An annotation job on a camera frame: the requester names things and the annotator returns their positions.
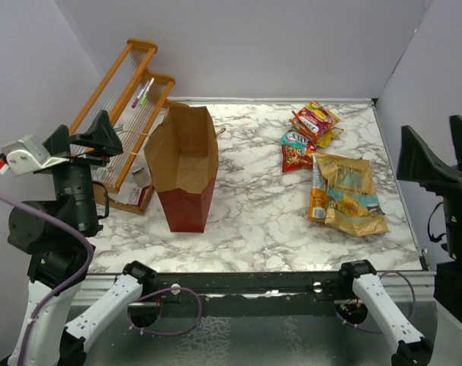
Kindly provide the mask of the red paper bag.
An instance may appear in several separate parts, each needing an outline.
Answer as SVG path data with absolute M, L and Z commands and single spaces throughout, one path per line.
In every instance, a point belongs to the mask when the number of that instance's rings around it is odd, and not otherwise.
M 143 153 L 169 229 L 202 233 L 219 168 L 217 132 L 207 107 L 170 107 Z

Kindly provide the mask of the gold snack packet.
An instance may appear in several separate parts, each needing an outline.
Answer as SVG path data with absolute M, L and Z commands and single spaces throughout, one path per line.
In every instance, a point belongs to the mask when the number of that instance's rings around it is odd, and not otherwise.
M 325 224 L 358 237 L 389 231 L 369 160 L 321 154 L 317 165 L 326 180 Z

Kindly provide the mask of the yellow snack packet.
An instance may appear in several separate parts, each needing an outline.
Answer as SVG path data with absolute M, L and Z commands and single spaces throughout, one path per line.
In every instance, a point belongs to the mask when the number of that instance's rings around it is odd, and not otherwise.
M 345 130 L 339 127 L 332 127 L 327 130 L 317 141 L 316 146 L 319 148 L 326 148 L 329 144 L 338 136 L 340 136 Z

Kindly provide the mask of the orange Fox's fruits candy bag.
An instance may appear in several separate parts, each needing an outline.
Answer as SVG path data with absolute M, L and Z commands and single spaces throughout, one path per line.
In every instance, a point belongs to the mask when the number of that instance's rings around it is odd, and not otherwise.
M 293 117 L 290 119 L 292 125 L 314 143 L 341 121 L 335 113 L 316 101 L 310 101 L 298 112 L 292 111 L 292 113 Z

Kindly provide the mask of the orange chips bag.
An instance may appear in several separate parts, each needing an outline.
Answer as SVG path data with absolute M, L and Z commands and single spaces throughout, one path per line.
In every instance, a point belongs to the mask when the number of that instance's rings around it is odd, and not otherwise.
M 322 176 L 316 154 L 313 154 L 312 181 L 310 188 L 310 205 L 308 219 L 325 223 L 328 204 L 327 183 Z

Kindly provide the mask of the teal Fox's mint candy bag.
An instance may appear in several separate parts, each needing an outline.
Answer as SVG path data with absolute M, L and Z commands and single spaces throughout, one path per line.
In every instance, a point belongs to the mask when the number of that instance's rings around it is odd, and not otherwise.
M 316 150 L 313 141 L 295 129 L 285 132 L 281 137 L 281 143 L 298 149 Z

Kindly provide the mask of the red snack packet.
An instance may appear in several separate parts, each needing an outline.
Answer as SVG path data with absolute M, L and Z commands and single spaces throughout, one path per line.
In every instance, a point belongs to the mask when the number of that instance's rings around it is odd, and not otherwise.
M 314 150 L 307 148 L 297 148 L 289 145 L 281 146 L 283 173 L 292 172 L 299 169 L 311 169 L 313 167 Z

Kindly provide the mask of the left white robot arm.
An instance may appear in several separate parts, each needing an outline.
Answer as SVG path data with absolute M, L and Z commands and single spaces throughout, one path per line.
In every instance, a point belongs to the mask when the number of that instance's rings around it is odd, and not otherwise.
M 140 262 L 127 264 L 120 277 L 81 316 L 67 316 L 88 272 L 102 228 L 91 169 L 123 152 L 106 111 L 84 133 L 58 127 L 46 140 L 32 136 L 5 145 L 0 175 L 49 174 L 55 198 L 23 201 L 0 193 L 11 206 L 8 242 L 30 256 L 28 302 L 21 333 L 4 365 L 81 365 L 94 340 L 135 300 L 150 299 L 156 272 Z

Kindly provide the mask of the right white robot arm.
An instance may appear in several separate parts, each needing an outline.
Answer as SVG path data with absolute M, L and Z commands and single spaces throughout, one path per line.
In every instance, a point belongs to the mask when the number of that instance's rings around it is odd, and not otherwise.
M 455 165 L 443 162 L 410 126 L 402 128 L 396 177 L 419 184 L 441 197 L 444 232 L 438 237 L 449 260 L 436 265 L 432 295 L 421 303 L 412 299 L 410 320 L 382 284 L 367 260 L 346 262 L 338 273 L 343 299 L 355 299 L 359 310 L 338 304 L 338 317 L 352 328 L 367 317 L 378 325 L 390 350 L 392 365 L 462 365 L 462 116 L 449 118 Z

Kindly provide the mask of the pink marker pen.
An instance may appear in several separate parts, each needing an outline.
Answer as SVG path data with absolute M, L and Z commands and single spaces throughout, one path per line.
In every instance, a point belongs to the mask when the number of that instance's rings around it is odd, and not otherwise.
M 146 87 L 143 86 L 143 87 L 141 88 L 139 94 L 137 95 L 137 97 L 136 97 L 135 100 L 133 101 L 132 106 L 131 106 L 132 108 L 135 108 L 135 107 L 138 105 L 138 103 L 139 103 L 141 97 L 143 96 L 145 90 L 146 90 Z

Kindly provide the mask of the orange wooden rack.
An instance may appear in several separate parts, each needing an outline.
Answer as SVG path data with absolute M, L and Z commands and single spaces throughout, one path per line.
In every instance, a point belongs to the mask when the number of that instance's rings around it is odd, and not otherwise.
M 100 110 L 108 112 L 124 151 L 110 158 L 106 165 L 92 170 L 95 199 L 99 204 L 108 201 L 112 208 L 133 214 L 145 213 L 153 193 L 152 183 L 136 206 L 122 204 L 115 198 L 126 176 L 132 170 L 140 167 L 148 169 L 143 147 L 167 109 L 176 105 L 168 99 L 175 85 L 175 79 L 149 68 L 150 60 L 157 50 L 157 45 L 151 41 L 129 39 L 121 54 L 69 127 L 71 134 L 83 133 Z M 135 108 L 132 108 L 132 103 L 141 88 L 151 78 L 154 78 L 154 83 L 144 105 L 138 103 Z

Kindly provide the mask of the green marker pen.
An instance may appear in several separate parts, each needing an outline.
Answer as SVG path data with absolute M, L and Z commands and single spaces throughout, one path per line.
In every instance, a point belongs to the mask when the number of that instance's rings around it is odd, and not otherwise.
M 140 92 L 139 105 L 144 105 L 146 97 L 149 94 L 149 90 L 151 89 L 153 83 L 154 83 L 154 78 L 151 78 L 150 80 L 147 81 L 145 88 Z

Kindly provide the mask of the red white small box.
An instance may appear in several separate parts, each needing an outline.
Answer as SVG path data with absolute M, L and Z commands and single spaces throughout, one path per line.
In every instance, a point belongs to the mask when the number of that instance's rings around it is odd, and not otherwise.
M 115 198 L 122 204 L 136 206 L 144 196 L 144 192 L 152 183 L 148 169 L 140 167 L 132 170 L 122 183 Z

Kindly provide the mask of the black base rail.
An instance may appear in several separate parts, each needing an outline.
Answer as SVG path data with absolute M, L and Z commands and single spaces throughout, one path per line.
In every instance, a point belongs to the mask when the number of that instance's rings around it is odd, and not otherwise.
M 355 299 L 346 271 L 159 273 L 148 294 L 177 284 L 193 290 L 203 317 L 332 315 L 336 303 Z

